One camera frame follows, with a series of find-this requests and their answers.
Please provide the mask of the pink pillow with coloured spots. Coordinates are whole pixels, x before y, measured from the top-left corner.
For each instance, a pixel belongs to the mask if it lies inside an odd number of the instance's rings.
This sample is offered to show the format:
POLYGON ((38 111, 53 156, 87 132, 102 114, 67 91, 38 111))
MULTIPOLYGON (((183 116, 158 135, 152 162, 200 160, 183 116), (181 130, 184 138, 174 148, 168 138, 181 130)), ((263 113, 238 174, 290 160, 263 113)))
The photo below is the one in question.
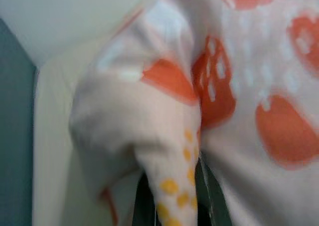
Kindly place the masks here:
POLYGON ((159 0, 90 64, 69 128, 131 156, 158 226, 197 226, 199 157, 233 226, 319 226, 319 0, 159 0))

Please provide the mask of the beige sheeted bed mattress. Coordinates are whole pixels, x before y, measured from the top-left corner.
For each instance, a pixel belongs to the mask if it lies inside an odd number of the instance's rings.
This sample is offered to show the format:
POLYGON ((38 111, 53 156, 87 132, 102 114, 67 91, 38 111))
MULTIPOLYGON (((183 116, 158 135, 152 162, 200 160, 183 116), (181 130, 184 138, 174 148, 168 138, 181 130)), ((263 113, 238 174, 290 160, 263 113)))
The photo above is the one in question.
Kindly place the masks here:
POLYGON ((36 87, 32 226, 132 226, 141 172, 131 156, 117 164, 73 146, 69 114, 83 71, 108 41, 104 35, 46 61, 36 87))

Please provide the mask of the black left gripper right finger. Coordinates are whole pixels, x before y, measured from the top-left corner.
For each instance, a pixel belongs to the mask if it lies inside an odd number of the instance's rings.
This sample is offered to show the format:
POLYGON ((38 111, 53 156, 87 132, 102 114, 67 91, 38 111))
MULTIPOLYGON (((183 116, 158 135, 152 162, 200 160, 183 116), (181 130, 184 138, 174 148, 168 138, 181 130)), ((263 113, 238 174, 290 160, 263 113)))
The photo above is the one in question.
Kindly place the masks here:
POLYGON ((233 226, 222 189, 202 157, 196 165, 195 183, 197 226, 233 226))

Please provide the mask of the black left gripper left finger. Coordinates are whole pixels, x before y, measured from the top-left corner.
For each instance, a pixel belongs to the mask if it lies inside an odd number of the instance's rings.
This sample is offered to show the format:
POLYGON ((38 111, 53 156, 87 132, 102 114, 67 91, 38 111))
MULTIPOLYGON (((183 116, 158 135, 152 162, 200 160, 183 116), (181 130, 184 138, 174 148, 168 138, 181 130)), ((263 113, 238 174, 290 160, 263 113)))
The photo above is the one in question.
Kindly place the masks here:
POLYGON ((136 190, 134 226, 158 226, 154 198, 145 173, 140 177, 136 190))

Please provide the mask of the teal upholstered headboard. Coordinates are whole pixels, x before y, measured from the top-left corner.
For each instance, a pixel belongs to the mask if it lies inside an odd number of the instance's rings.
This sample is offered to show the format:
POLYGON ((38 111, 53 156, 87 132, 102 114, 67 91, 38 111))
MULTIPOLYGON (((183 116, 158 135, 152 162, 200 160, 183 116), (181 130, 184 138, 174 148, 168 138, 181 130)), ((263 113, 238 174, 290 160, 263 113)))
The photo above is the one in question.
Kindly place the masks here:
POLYGON ((32 226, 37 69, 0 18, 0 226, 32 226))

